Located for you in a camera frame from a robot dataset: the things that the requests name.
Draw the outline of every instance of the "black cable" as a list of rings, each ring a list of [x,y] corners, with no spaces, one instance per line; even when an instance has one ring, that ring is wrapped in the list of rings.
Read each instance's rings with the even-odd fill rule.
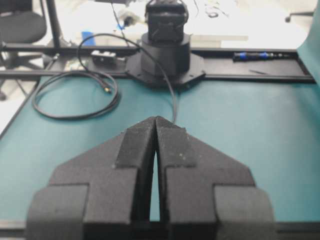
[[[110,92],[110,88],[113,88],[114,94],[113,94],[112,100],[108,103],[108,105],[106,105],[102,109],[95,111],[95,112],[82,114],[82,115],[63,115],[63,116],[62,115],[53,115],[53,114],[47,113],[47,112],[43,111],[42,109],[40,109],[38,102],[37,102],[37,97],[39,96],[39,94],[50,84],[52,84],[58,80],[61,80],[67,76],[73,76],[73,77],[74,76],[82,76],[82,77],[92,78],[95,81],[97,81],[99,83],[99,85],[106,92]],[[105,81],[102,80],[102,78],[110,79],[113,84],[106,83]],[[42,84],[37,89],[37,91],[35,92],[34,97],[32,99],[32,104],[33,104],[34,109],[37,110],[40,114],[42,114],[48,118],[51,118],[51,119],[55,119],[55,120],[83,120],[83,119],[97,117],[99,115],[105,114],[106,112],[109,112],[117,105],[118,99],[119,99],[118,85],[116,83],[116,80],[111,75],[109,75],[107,73],[103,73],[103,72],[92,71],[92,70],[90,70],[89,72],[75,70],[75,71],[63,72],[63,73],[60,73],[60,74],[57,74],[57,75],[50,77],[44,84]]]
[[[134,45],[135,47],[137,47],[138,50],[141,50],[143,51],[160,69],[160,71],[162,72],[163,74],[163,78],[169,88],[169,91],[170,91],[170,94],[171,94],[171,97],[172,97],[172,122],[175,123],[176,122],[176,118],[177,118],[177,100],[176,100],[176,96],[175,96],[175,93],[174,93],[174,89],[170,83],[170,80],[168,78],[168,75],[166,74],[166,71],[163,69],[163,67],[161,66],[161,64],[146,50],[144,49],[142,46],[140,46],[139,44],[125,38],[125,37],[122,37],[122,36],[118,36],[118,35],[114,35],[114,34],[111,34],[111,33],[98,33],[98,34],[95,34],[95,35],[91,35],[91,36],[88,36],[86,37],[85,39],[82,40],[82,42],[79,44],[78,48],[77,48],[77,51],[76,51],[76,56],[81,64],[81,66],[87,70],[88,68],[83,64],[82,62],[82,59],[81,59],[81,56],[80,56],[80,49],[82,47],[82,45],[89,39],[92,39],[92,38],[95,38],[95,37],[99,37],[99,36],[107,36],[107,37],[113,37],[113,38],[117,38],[117,39],[122,39],[124,41],[127,41],[128,43]]]
[[[121,35],[124,39],[126,39],[126,36],[125,36],[125,33],[122,29],[122,27],[120,26],[120,23],[119,23],[119,19],[118,19],[118,16],[117,16],[117,13],[116,13],[116,10],[115,10],[115,7],[114,7],[114,2],[112,0],[110,0],[110,3],[111,3],[111,7],[112,7],[112,11],[113,11],[113,15],[114,15],[114,18],[116,20],[116,24],[118,24],[118,27],[120,28],[120,31],[121,31]]]
[[[194,5],[195,5],[195,7],[196,7],[196,15],[195,15],[195,17],[198,17],[198,15],[199,15],[199,6],[198,6],[198,4],[197,4],[197,0],[193,0],[193,2],[194,2]]]
[[[141,47],[140,45],[138,45],[137,43],[125,38],[125,37],[121,37],[118,35],[114,35],[111,33],[98,33],[95,35],[91,35],[86,37],[85,39],[82,40],[82,42],[79,44],[77,51],[76,51],[76,56],[81,64],[81,66],[85,69],[85,71],[69,71],[69,72],[63,72],[57,75],[54,75],[52,77],[50,77],[44,84],[42,84],[37,91],[34,94],[34,97],[32,99],[32,104],[33,107],[36,111],[38,111],[40,114],[48,117],[48,118],[52,118],[52,119],[56,119],[56,120],[83,120],[83,119],[88,119],[88,118],[93,118],[102,114],[105,114],[106,112],[112,110],[118,103],[118,99],[119,99],[119,90],[118,90],[118,85],[116,80],[108,73],[104,73],[104,72],[97,72],[97,71],[92,71],[89,70],[84,63],[82,62],[81,59],[81,55],[80,55],[80,50],[83,46],[83,44],[91,39],[91,38],[95,38],[95,37],[99,37],[99,36],[107,36],[107,37],[114,37],[114,38],[118,38],[118,39],[122,39],[124,41],[127,41],[128,43],[131,43],[132,45],[136,46],[138,48],[138,50],[143,51],[160,69],[160,71],[163,74],[163,78],[165,80],[165,82],[168,85],[171,97],[172,97],[172,122],[175,123],[176,122],[176,118],[177,118],[177,101],[176,101],[176,96],[174,93],[174,90],[172,88],[172,85],[169,81],[168,75],[166,74],[165,70],[162,68],[161,64],[147,51],[145,50],[143,47]],[[101,110],[92,112],[92,113],[87,113],[87,114],[82,114],[82,115],[66,115],[66,116],[59,116],[59,115],[53,115],[53,114],[49,114],[46,113],[45,111],[43,111],[42,109],[40,109],[39,107],[39,102],[37,101],[37,97],[39,96],[39,94],[50,84],[61,80],[64,77],[67,76],[84,76],[84,77],[89,77],[94,79],[95,81],[97,81],[100,86],[106,91],[106,92],[110,92],[110,88],[113,89],[113,98],[111,100],[111,102],[105,106],[104,108],[102,108]],[[103,78],[107,78],[110,79],[112,81],[113,84],[107,83],[103,80]]]

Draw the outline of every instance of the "chair wheel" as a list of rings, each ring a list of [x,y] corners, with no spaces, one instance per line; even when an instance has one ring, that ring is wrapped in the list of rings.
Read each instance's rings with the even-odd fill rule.
[[[4,101],[6,99],[7,99],[7,96],[2,91],[0,91],[0,101]]]

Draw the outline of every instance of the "teal mat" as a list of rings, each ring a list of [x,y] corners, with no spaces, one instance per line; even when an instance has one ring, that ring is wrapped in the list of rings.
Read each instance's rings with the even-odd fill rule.
[[[118,107],[84,121],[40,116],[30,102],[0,140],[0,220],[24,220],[54,168],[150,116],[172,117],[171,97],[118,80]],[[65,81],[43,98],[52,113],[84,113],[109,96],[87,79]],[[277,221],[320,221],[320,88],[315,84],[203,81],[178,95],[177,125],[249,166]],[[158,204],[154,191],[152,206]],[[152,209],[151,219],[159,211]]]
[[[320,3],[318,2],[313,15],[312,26],[307,39],[297,49],[299,57],[320,84]]]

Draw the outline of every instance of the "screwdriver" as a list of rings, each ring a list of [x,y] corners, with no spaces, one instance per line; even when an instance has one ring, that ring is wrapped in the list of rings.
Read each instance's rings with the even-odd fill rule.
[[[233,55],[234,62],[288,59],[288,58],[291,58],[291,56],[288,54],[267,53],[267,52],[235,52]]]

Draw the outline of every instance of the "cylindrical base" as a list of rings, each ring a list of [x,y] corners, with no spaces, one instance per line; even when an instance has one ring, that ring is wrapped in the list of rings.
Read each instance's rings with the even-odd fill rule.
[[[190,68],[190,36],[184,34],[179,43],[154,43],[149,41],[148,34],[142,35],[142,47],[146,49],[164,68],[168,76],[177,76]],[[143,51],[141,67],[153,76],[162,76],[162,72],[154,61]]]

